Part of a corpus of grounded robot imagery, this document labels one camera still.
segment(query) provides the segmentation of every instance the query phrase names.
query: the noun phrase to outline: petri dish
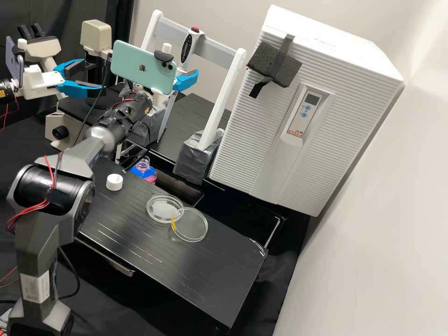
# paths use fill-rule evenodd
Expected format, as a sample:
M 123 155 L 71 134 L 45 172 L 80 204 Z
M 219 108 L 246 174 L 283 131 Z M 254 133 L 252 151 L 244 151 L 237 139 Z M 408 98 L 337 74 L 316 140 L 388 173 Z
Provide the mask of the petri dish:
M 180 199 L 171 195 L 156 195 L 146 203 L 149 216 L 159 223 L 169 224 L 171 218 L 177 221 L 182 217 L 183 204 Z
M 171 228 L 182 240 L 195 243 L 204 239 L 209 228 L 207 219 L 195 208 L 180 209 L 182 216 L 177 220 L 173 218 Z

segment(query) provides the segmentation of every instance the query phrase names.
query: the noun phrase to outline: yellow label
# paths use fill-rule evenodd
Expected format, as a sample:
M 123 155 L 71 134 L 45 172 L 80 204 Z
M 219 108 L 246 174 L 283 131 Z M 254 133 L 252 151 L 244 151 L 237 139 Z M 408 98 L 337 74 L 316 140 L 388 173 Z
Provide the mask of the yellow label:
M 174 224 L 174 216 L 171 216 L 171 227 L 173 228 L 174 231 L 177 230 L 176 224 Z

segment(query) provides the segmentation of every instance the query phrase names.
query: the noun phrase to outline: mint green iphone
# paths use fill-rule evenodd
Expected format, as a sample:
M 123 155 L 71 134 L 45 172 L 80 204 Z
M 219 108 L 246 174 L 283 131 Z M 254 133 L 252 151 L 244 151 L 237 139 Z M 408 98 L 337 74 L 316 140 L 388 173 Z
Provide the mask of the mint green iphone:
M 170 94 L 176 75 L 176 63 L 162 62 L 149 51 L 117 40 L 113 44 L 111 71 L 147 88 Z

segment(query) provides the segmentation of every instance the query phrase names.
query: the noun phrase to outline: digital display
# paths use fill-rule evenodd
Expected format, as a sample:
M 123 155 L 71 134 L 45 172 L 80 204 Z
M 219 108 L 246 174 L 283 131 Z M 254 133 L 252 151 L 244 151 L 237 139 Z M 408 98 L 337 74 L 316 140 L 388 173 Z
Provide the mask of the digital display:
M 311 94 L 308 94 L 305 98 L 305 103 L 311 104 L 311 105 L 317 105 L 319 102 L 319 97 L 313 96 Z

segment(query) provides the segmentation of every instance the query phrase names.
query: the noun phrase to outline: black backdrop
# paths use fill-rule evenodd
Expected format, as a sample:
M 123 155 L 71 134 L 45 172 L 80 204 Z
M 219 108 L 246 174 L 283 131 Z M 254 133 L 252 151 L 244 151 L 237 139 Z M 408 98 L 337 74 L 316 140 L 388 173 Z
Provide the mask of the black backdrop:
M 17 26 L 38 22 L 49 35 L 59 39 L 61 52 L 55 56 L 57 64 L 74 58 L 83 58 L 83 47 L 79 44 L 81 23 L 98 19 L 112 27 L 112 39 L 129 40 L 133 0 L 7 0 L 2 1 L 0 11 L 0 45 L 6 36 L 15 42 L 20 37 Z M 5 66 L 4 49 L 0 48 L 0 78 L 9 78 Z M 35 115 L 56 104 L 55 97 L 25 101 L 18 99 L 20 110 L 8 116 L 7 125 Z M 4 105 L 0 105 L 0 115 Z

